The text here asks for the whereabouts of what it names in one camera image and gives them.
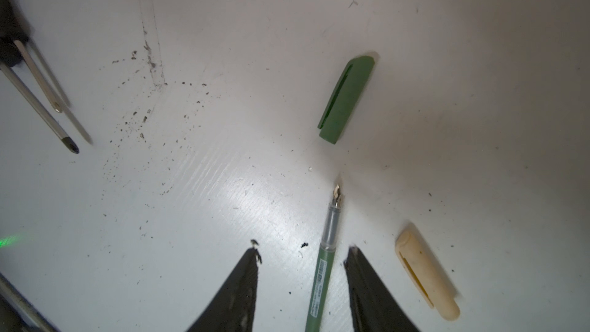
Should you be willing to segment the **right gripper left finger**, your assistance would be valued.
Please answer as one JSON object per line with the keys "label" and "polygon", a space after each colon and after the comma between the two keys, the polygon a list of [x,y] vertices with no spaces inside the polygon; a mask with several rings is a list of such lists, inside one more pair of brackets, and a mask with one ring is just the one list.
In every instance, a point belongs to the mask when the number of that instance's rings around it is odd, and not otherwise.
{"label": "right gripper left finger", "polygon": [[250,242],[251,247],[244,252],[218,293],[187,331],[253,330],[258,264],[262,263],[262,258],[258,242],[254,239]]}

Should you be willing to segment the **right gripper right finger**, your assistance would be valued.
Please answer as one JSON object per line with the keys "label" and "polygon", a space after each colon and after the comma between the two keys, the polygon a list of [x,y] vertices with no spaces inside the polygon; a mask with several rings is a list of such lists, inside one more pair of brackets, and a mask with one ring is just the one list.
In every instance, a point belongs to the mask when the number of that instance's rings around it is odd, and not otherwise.
{"label": "right gripper right finger", "polygon": [[349,287],[353,330],[419,331],[358,247],[349,247],[344,268]]}

